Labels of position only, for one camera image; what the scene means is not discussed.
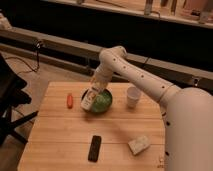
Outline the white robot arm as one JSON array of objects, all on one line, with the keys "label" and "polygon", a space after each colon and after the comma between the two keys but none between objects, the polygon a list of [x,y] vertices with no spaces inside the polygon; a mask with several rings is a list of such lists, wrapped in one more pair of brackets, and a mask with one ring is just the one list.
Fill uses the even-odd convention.
[{"label": "white robot arm", "polygon": [[181,88],[126,61],[122,46],[100,51],[99,81],[118,73],[165,110],[165,171],[213,171],[213,95]]}]

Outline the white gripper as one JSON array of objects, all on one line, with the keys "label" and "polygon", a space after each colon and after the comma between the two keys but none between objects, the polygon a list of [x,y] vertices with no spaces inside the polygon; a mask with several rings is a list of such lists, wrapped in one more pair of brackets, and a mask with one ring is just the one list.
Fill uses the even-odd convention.
[{"label": "white gripper", "polygon": [[91,84],[97,91],[103,91],[111,81],[111,71],[97,68],[92,76]]}]

